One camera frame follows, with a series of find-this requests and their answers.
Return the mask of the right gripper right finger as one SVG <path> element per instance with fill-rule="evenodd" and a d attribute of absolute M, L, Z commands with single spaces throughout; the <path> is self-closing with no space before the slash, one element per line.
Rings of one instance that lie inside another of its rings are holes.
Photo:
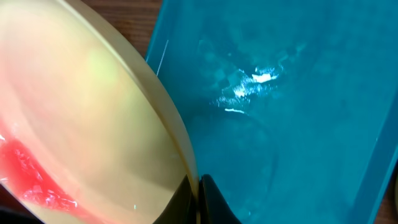
<path fill-rule="evenodd" d="M 201 224 L 241 224 L 209 174 L 201 177 L 198 199 Z"/>

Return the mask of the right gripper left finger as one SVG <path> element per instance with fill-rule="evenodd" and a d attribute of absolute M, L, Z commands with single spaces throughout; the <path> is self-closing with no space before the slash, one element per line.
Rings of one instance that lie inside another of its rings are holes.
<path fill-rule="evenodd" d="M 197 204 L 187 176 L 154 224 L 196 224 Z"/>

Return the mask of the yellow-green plate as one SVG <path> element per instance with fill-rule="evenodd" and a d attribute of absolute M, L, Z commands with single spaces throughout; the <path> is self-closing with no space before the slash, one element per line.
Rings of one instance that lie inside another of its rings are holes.
<path fill-rule="evenodd" d="M 81 1 L 1 2 L 1 183 L 44 223 L 154 223 L 181 187 L 197 203 L 169 94 Z"/>

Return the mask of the teal plastic tray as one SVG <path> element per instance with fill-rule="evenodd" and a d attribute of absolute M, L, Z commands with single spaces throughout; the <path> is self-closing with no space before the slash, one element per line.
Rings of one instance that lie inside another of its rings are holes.
<path fill-rule="evenodd" d="M 397 2 L 168 0 L 146 55 L 243 223 L 372 223 L 397 162 Z"/>

